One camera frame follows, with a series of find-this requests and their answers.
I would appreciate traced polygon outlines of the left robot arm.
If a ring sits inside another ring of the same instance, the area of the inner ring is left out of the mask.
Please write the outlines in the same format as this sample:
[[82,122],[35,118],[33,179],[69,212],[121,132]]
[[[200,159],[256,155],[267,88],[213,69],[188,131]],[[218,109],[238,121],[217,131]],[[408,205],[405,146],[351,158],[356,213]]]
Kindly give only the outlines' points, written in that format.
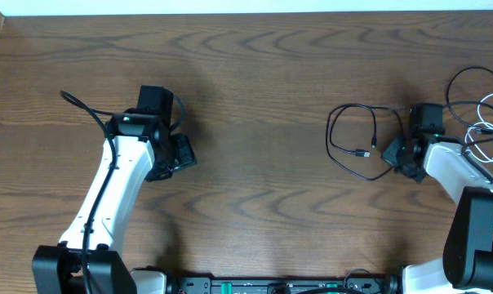
[[152,266],[129,270],[122,247],[140,187],[196,164],[188,137],[171,120],[180,101],[160,86],[143,85],[136,107],[99,122],[100,165],[71,225],[55,246],[32,260],[39,293],[176,293],[175,278]]

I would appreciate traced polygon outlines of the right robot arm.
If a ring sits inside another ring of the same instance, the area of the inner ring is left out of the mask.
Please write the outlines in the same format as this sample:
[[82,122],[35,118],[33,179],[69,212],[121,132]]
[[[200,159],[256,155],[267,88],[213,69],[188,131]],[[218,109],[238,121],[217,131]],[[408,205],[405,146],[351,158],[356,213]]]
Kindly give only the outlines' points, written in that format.
[[404,176],[435,179],[456,205],[442,256],[386,278],[384,293],[493,293],[493,174],[448,136],[443,105],[411,106],[406,136],[381,158]]

